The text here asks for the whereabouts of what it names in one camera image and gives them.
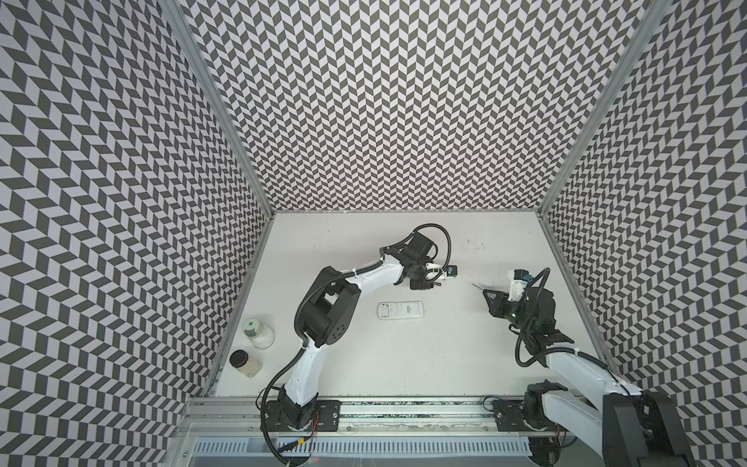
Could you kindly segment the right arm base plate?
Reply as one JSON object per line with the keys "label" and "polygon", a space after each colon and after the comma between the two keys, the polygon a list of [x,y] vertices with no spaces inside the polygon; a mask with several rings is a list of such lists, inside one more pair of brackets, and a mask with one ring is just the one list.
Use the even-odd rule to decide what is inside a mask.
{"label": "right arm base plate", "polygon": [[561,425],[550,423],[545,428],[532,427],[523,417],[523,402],[488,397],[484,408],[492,415],[499,432],[529,433],[531,436],[560,436],[568,431]]}

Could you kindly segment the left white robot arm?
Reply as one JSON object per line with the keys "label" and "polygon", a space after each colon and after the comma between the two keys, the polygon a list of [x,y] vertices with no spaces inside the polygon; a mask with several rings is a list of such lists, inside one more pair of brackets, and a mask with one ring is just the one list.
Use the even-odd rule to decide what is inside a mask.
{"label": "left white robot arm", "polygon": [[329,347],[348,331],[361,298],[383,287],[410,282],[412,290],[429,290],[445,274],[448,264],[434,261],[439,248],[414,229],[407,237],[379,249],[375,262],[319,272],[305,293],[294,317],[294,331],[301,347],[293,359],[272,377],[272,388],[289,377],[274,401],[264,393],[260,402],[264,427],[278,420],[291,430],[301,430],[314,420],[319,383]]}

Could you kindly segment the small white remote control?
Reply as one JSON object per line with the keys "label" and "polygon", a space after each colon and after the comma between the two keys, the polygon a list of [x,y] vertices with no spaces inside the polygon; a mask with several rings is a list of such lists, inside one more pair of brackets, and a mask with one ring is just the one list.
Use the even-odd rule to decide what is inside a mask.
{"label": "small white remote control", "polygon": [[422,302],[382,302],[377,306],[381,320],[422,319],[425,315]]}

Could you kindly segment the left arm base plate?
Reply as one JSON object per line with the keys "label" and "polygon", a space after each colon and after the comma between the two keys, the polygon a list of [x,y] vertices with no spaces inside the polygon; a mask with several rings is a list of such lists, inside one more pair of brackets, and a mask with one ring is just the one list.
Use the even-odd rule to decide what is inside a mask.
{"label": "left arm base plate", "polygon": [[293,403],[266,403],[261,427],[268,432],[311,431],[337,432],[340,423],[340,400],[315,400],[297,408]]}

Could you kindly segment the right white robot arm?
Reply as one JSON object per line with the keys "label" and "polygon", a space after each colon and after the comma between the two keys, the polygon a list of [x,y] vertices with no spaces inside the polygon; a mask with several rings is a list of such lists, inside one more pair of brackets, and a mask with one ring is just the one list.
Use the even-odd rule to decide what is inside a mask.
{"label": "right white robot arm", "polygon": [[491,316],[504,319],[517,334],[517,365],[536,363],[564,383],[542,381],[524,393],[523,421],[542,431],[569,431],[593,449],[607,466],[693,466],[694,456],[674,401],[616,375],[599,358],[581,351],[556,329],[552,292],[527,288],[482,290]]}

